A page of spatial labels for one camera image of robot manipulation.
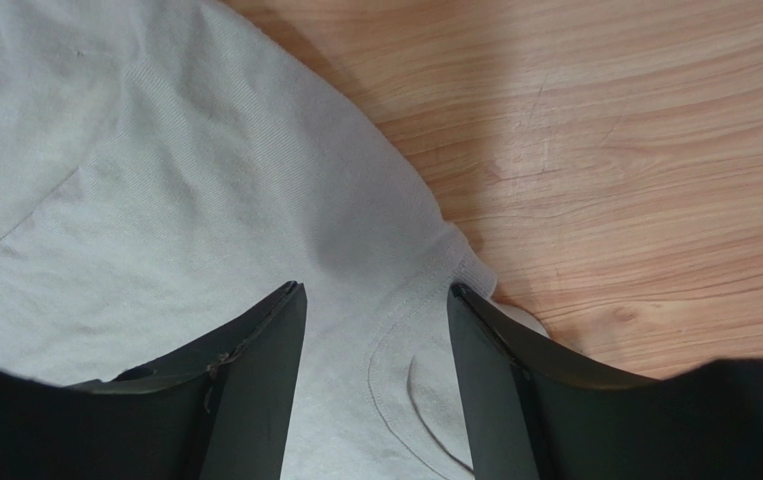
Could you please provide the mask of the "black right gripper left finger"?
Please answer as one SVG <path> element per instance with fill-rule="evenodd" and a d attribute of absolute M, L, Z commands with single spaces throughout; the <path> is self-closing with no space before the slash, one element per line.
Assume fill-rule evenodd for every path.
<path fill-rule="evenodd" d="M 306 323 L 302 284 L 107 382 L 73 385 L 97 419 L 98 479 L 277 479 Z"/>

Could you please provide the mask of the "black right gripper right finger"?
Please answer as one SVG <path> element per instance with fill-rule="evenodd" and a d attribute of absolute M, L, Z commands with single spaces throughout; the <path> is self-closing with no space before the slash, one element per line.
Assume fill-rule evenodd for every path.
<path fill-rule="evenodd" d="M 524 310 L 502 308 L 463 283 L 450 287 L 448 329 L 473 471 L 479 479 L 559 479 L 540 386 L 614 390 L 651 379 L 554 341 Z"/>

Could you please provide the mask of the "beige t-shirt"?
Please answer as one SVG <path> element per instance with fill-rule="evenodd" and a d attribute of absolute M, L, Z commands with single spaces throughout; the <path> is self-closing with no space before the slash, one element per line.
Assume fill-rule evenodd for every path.
<path fill-rule="evenodd" d="M 496 276 L 371 121 L 214 1 L 0 1 L 0 369 L 106 379 L 289 280 L 283 477 L 471 478 L 447 292 Z"/>

